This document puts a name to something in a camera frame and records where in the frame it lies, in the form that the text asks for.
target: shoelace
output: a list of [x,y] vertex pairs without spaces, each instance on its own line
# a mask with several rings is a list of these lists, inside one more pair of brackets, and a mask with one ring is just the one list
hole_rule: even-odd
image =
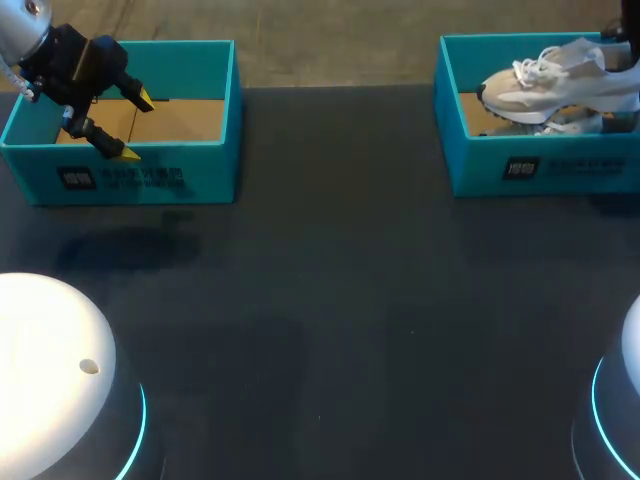
[[27,100],[30,102],[33,101],[33,91],[29,88],[27,82],[13,73],[11,67],[7,65],[7,62],[4,61],[2,55],[0,55],[0,72],[4,74],[5,77],[11,82],[11,84],[20,90],[20,93],[25,96]]
[[567,129],[564,125],[555,122],[547,122],[542,125],[529,125],[531,131],[527,132],[529,135],[549,135],[550,133],[564,133]]
[[566,77],[568,74],[563,71],[562,65],[546,59],[549,54],[559,49],[560,47],[548,47],[542,51],[537,60],[527,58],[522,62],[513,62],[513,71],[520,85],[532,88],[542,78]]

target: shoe sole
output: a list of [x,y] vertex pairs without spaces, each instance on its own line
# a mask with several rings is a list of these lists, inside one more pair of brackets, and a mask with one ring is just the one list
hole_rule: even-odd
[[537,112],[509,112],[488,106],[482,102],[485,110],[498,118],[520,125],[541,125],[566,107],[584,107],[599,113],[630,113],[640,111],[640,95],[637,93],[621,96],[602,96],[585,98],[581,101],[558,105]]

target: cardboard box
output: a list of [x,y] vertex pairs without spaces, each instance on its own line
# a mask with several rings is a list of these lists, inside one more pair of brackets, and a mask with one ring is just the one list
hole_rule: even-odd
[[136,111],[111,89],[90,116],[142,160],[107,160],[61,132],[63,107],[18,99],[0,151],[32,205],[230,203],[242,94],[232,41],[121,42],[128,72],[156,110]]
[[[214,142],[220,140],[223,100],[165,100],[143,113],[127,100],[100,100],[89,117],[114,137],[131,142]],[[60,129],[56,143],[88,143]]]
[[440,39],[434,108],[455,196],[640,191],[640,134],[481,137],[507,122],[475,90],[515,59],[594,33],[453,35]]

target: robotic arm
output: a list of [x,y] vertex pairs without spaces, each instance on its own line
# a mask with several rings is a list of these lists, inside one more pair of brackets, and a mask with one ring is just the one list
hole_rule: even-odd
[[[87,116],[94,99],[114,85],[142,112],[153,110],[142,83],[126,73],[127,52],[110,36],[89,40],[70,25],[52,27],[51,19],[46,0],[0,0],[0,71],[30,101],[44,93],[66,106],[62,128],[71,137],[86,138],[106,158],[139,160]],[[15,65],[24,80],[13,73]]]

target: teal box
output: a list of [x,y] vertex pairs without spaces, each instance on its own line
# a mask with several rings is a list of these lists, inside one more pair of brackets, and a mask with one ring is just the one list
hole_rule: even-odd
[[[242,123],[233,41],[121,42],[127,71],[152,99],[224,100],[219,141],[131,143],[139,163],[106,160],[88,144],[55,144],[63,107],[20,97],[0,151],[31,205],[231,203]],[[115,89],[101,98],[121,98]]]
[[434,107],[455,196],[640,191],[637,133],[474,137],[459,93],[475,92],[514,60],[593,33],[451,35],[440,39]]

